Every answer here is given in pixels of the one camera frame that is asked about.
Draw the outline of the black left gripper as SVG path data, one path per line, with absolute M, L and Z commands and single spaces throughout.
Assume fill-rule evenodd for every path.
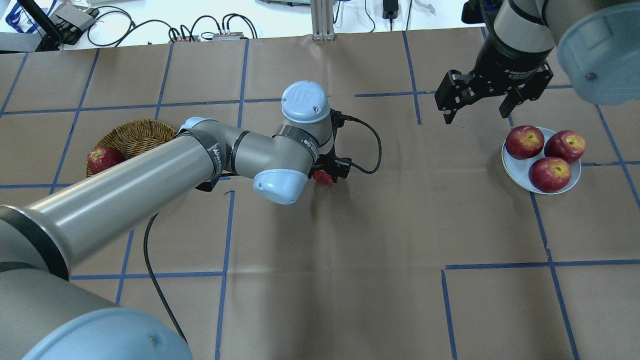
M 329 116 L 331 121 L 331 134 L 329 141 L 322 145 L 322 147 L 331 145 L 331 148 L 325 153 L 320 153 L 315 161 L 315 170 L 326 171 L 333 177 L 334 182 L 337 182 L 338 178 L 345 179 L 348 177 L 351 169 L 351 158 L 338 157 L 335 149 L 338 129 L 345 125 L 345 116 L 343 116 L 342 112 L 334 109 L 330 109 Z

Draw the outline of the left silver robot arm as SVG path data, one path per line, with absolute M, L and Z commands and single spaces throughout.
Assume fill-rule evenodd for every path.
M 157 318 L 70 283 L 71 271 L 224 171 L 263 198 L 294 204 L 329 157 L 344 123 L 322 86 L 291 84 L 272 136 L 191 117 L 174 139 L 24 207 L 1 207 L 3 360 L 190 360 L 188 343 Z

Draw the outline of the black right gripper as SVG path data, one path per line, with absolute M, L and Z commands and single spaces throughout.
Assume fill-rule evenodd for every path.
M 450 125 L 457 112 L 484 98 L 504 96 L 499 106 L 507 119 L 516 106 L 541 97 L 554 77 L 547 62 L 551 49 L 515 50 L 496 42 L 483 43 L 471 71 L 449 70 L 434 94 L 436 106 Z

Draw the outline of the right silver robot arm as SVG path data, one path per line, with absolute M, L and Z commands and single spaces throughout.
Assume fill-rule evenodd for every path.
M 556 50 L 577 95 L 615 106 L 640 97 L 640 3 L 637 0 L 468 0 L 466 24 L 483 24 L 486 39 L 469 73 L 452 69 L 434 94 L 446 124 L 465 106 L 503 96 L 502 118 L 536 101 L 553 79 Z

